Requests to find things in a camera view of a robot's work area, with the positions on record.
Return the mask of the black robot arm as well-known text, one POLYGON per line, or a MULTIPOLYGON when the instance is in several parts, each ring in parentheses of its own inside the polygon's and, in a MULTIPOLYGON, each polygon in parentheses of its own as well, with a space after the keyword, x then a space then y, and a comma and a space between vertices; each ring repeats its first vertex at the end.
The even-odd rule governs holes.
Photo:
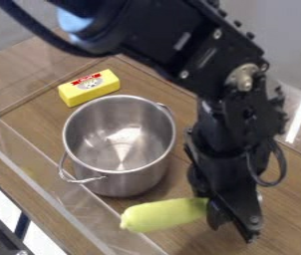
POLYGON ((285 95, 266 92, 269 63, 252 33, 229 20, 220 0, 46 0, 58 8, 59 37, 16 4, 0 9, 44 42, 80 57, 123 54, 197 96, 197 122, 185 135, 187 181, 207 198, 212 228, 233 223, 244 240, 261 233, 257 189, 272 160, 286 160, 285 95))

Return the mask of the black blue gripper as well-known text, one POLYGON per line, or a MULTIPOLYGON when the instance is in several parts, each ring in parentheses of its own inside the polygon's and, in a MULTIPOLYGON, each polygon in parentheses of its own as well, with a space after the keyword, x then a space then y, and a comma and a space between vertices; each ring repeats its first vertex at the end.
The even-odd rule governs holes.
POLYGON ((207 198, 206 222, 218 228, 232 222, 246 243, 253 243, 264 225, 258 176, 268 166, 269 147, 237 147, 225 125, 224 114, 198 100, 197 123, 185 131, 185 152, 191 160, 187 181, 193 193, 207 198))

